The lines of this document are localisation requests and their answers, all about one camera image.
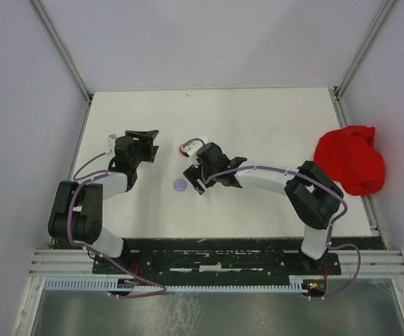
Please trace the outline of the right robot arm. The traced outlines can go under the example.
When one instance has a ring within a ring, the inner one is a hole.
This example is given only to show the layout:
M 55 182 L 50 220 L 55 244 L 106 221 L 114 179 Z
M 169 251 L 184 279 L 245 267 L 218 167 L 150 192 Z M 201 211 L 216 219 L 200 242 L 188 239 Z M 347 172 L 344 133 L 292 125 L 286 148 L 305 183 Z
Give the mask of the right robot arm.
M 192 162 L 183 175 L 200 195 L 220 183 L 286 196 L 305 225 L 300 268 L 314 274 L 324 266 L 333 226 L 348 206 L 342 190 L 319 165 L 307 160 L 299 167 L 287 168 L 257 164 L 245 157 L 230 159 L 219 145 L 199 138 L 180 145 L 179 152 Z

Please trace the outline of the purple charging case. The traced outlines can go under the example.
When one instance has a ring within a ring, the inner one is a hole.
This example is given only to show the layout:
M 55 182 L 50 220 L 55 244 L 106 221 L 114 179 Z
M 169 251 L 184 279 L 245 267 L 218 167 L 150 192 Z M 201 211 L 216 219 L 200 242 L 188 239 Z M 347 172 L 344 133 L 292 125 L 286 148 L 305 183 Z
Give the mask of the purple charging case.
M 187 189 L 188 184 L 186 180 L 178 178 L 173 182 L 173 189 L 177 192 L 183 192 Z

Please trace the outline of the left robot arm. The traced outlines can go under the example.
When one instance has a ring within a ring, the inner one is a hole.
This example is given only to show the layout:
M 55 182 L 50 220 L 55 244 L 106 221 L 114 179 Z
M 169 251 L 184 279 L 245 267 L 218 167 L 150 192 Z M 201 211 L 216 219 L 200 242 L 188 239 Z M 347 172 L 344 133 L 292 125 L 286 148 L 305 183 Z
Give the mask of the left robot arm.
M 48 234 L 67 239 L 72 246 L 85 248 L 101 257 L 118 273 L 132 266 L 125 241 L 103 224 L 104 202 L 131 191 L 142 162 L 152 163 L 159 149 L 154 140 L 157 129 L 125 131 L 109 136 L 108 149 L 77 169 L 71 180 L 61 181 L 48 221 Z

